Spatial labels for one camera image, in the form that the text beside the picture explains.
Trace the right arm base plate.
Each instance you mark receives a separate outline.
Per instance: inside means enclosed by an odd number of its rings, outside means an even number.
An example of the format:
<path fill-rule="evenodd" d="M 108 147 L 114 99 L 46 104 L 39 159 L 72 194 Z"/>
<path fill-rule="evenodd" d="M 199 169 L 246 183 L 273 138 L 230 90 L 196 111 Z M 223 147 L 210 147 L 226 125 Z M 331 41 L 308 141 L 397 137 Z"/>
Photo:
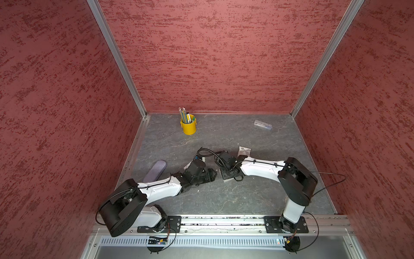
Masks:
<path fill-rule="evenodd" d="M 308 226 L 304 217 L 300 217 L 297 223 L 280 216 L 265 216 L 264 226 L 267 234 L 308 234 Z"/>

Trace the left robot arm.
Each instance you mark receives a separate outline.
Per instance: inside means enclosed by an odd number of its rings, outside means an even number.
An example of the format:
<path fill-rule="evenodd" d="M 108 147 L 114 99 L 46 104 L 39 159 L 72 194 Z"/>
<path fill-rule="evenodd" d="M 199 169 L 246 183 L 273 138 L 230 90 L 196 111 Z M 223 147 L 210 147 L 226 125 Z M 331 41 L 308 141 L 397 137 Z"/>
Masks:
<path fill-rule="evenodd" d="M 100 215 L 111 235 L 118 237 L 131 228 L 148 227 L 162 231 L 168 216 L 158 206 L 150 204 L 167 197 L 183 194 L 193 187 L 215 181 L 217 172 L 207 168 L 199 159 L 194 159 L 184 172 L 154 181 L 137 183 L 133 179 L 124 181 L 99 206 Z"/>

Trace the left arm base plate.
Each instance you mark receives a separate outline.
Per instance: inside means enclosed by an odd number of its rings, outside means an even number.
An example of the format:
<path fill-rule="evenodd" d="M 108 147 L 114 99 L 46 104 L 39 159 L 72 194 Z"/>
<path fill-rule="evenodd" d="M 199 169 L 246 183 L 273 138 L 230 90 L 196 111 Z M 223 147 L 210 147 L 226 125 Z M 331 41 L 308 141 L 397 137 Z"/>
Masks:
<path fill-rule="evenodd" d="M 181 229 L 181 216 L 166 216 L 161 219 L 154 227 L 138 227 L 138 233 L 168 234 L 179 233 Z"/>

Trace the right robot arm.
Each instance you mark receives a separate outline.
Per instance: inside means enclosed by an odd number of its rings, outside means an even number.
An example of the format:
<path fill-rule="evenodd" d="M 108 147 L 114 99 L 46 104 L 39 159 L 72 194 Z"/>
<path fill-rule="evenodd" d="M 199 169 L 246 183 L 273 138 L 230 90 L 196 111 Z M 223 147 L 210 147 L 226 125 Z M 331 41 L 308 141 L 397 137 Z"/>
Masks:
<path fill-rule="evenodd" d="M 287 202 L 276 226 L 284 233 L 295 233 L 300 218 L 309 206 L 318 179 L 296 158 L 285 161 L 267 161 L 250 156 L 231 156 L 219 152 L 215 159 L 224 180 L 243 180 L 245 176 L 262 177 L 281 184 L 287 195 Z"/>

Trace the black foam necklace insert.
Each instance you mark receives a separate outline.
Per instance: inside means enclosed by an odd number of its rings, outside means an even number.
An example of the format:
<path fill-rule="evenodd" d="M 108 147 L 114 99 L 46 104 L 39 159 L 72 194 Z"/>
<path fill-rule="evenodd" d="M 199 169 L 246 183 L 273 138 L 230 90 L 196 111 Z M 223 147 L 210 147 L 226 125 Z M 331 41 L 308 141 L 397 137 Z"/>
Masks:
<path fill-rule="evenodd" d="M 238 156 L 240 155 L 250 156 L 250 153 L 251 153 L 250 148 L 239 146 Z"/>

